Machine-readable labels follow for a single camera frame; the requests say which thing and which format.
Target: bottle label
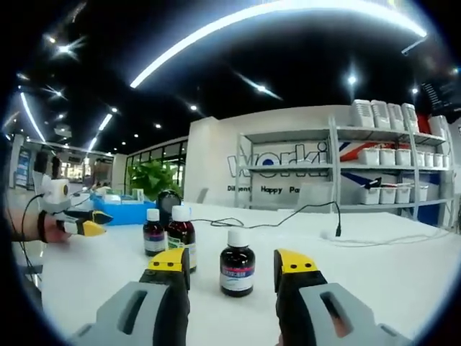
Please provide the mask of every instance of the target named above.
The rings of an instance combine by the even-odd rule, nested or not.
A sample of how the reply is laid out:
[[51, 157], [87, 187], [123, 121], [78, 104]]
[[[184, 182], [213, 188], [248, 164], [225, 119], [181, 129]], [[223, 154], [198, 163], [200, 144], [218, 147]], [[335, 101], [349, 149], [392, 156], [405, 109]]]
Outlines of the bottle label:
[[197, 251], [196, 251], [195, 243], [185, 244], [181, 242], [181, 239], [168, 236], [168, 248], [169, 249], [177, 249], [177, 248], [189, 249], [189, 268], [192, 269], [197, 266]]
[[147, 234], [144, 233], [144, 248], [152, 252], [165, 250], [165, 233]]
[[227, 290], [241, 291], [253, 287], [254, 266], [231, 268], [221, 266], [220, 284]]

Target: white bottle cap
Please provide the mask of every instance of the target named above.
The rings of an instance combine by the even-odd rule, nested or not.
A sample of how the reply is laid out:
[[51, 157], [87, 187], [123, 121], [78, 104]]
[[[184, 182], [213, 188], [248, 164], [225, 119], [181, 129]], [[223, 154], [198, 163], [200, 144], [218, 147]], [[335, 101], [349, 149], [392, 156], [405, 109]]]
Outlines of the white bottle cap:
[[230, 247], [247, 247], [248, 240], [241, 229], [229, 229], [228, 245]]
[[147, 220], [148, 221], [160, 220], [160, 214], [158, 214], [158, 209], [148, 209], [147, 210]]
[[178, 221], [178, 222], [190, 221], [189, 207], [184, 207], [182, 205], [175, 205], [173, 207], [173, 211], [171, 212], [171, 218], [173, 218], [173, 221]]

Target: metal shelving unit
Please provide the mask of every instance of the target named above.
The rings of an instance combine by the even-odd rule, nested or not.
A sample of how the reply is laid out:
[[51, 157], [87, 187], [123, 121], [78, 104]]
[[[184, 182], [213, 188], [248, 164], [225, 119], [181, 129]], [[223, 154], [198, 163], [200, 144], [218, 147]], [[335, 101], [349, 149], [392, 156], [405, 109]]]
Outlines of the metal shelving unit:
[[[409, 121], [405, 117], [406, 128], [410, 128]], [[277, 166], [256, 166], [253, 162], [250, 164], [237, 165], [236, 168], [236, 190], [234, 205], [236, 207], [240, 205], [255, 206], [257, 203], [253, 202], [252, 194], [250, 194], [250, 201], [239, 200], [239, 187], [240, 187], [240, 172], [246, 170], [250, 175], [250, 186], [253, 184], [253, 173], [264, 173], [264, 172], [306, 172], [306, 171], [327, 171], [329, 180], [334, 184], [334, 196], [336, 201], [341, 201], [341, 171], [365, 171], [370, 170], [372, 172], [394, 172], [398, 174], [398, 181], [402, 181], [402, 173], [413, 172], [414, 177], [414, 188], [415, 188], [415, 202], [404, 203], [404, 204], [392, 204], [392, 205], [342, 205], [339, 203], [342, 210], [390, 210], [390, 209], [403, 209], [413, 208], [413, 219], [417, 220], [418, 211], [420, 206], [425, 205], [436, 205], [451, 203], [450, 210], [454, 210], [453, 202], [454, 199], [452, 194], [447, 198], [440, 198], [437, 200], [420, 201], [420, 173], [421, 174], [445, 174], [445, 177], [449, 179], [449, 175], [452, 173], [452, 167], [450, 168], [437, 168], [437, 167], [418, 167], [415, 161], [413, 166], [402, 167], [402, 166], [369, 166], [358, 163], [346, 163], [340, 162], [339, 157], [339, 141], [370, 141], [370, 142], [393, 142], [398, 146], [401, 143], [407, 143], [411, 150], [412, 157], [416, 157], [417, 146], [433, 146], [436, 151], [448, 154], [450, 156], [450, 162], [454, 161], [452, 140], [449, 135], [448, 128], [445, 129], [447, 133], [447, 139], [442, 137], [430, 135], [427, 133], [412, 133], [407, 130], [390, 130], [382, 128], [361, 128], [353, 126], [336, 126], [336, 121], [333, 116], [328, 119], [328, 127], [325, 128], [312, 128], [305, 130], [287, 130], [277, 131], [272, 133], [252, 133], [252, 134], [240, 134], [237, 140], [237, 157], [241, 153], [241, 145], [244, 138], [250, 143], [250, 155], [253, 157], [253, 146], [264, 145], [264, 144], [275, 144], [275, 143], [292, 143], [301, 141], [326, 141], [328, 144], [328, 160], [326, 163], [298, 163], [298, 164], [283, 164]], [[440, 193], [441, 196], [447, 195], [447, 193]], [[289, 208], [288, 205], [272, 203], [272, 206], [278, 208]]]

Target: blue tray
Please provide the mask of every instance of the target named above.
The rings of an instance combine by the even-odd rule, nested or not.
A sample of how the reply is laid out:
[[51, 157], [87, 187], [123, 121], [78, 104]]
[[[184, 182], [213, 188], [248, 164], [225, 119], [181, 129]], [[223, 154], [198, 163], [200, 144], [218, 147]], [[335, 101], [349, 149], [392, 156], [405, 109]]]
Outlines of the blue tray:
[[147, 210], [155, 208], [154, 202], [145, 201], [144, 204], [106, 204], [101, 198], [94, 198], [94, 209], [111, 215], [113, 220], [108, 226], [142, 225], [147, 219]]

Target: potted plant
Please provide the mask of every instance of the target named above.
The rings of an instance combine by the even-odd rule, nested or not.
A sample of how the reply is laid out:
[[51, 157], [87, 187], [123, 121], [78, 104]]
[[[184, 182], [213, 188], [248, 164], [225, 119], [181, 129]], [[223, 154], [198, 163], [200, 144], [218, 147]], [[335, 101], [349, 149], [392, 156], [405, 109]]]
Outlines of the potted plant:
[[168, 162], [163, 165], [157, 160], [137, 163], [128, 167], [130, 188], [143, 189], [144, 195], [151, 201], [156, 200], [164, 190], [174, 190], [181, 195], [179, 186], [173, 180], [175, 173], [176, 169], [171, 168]]

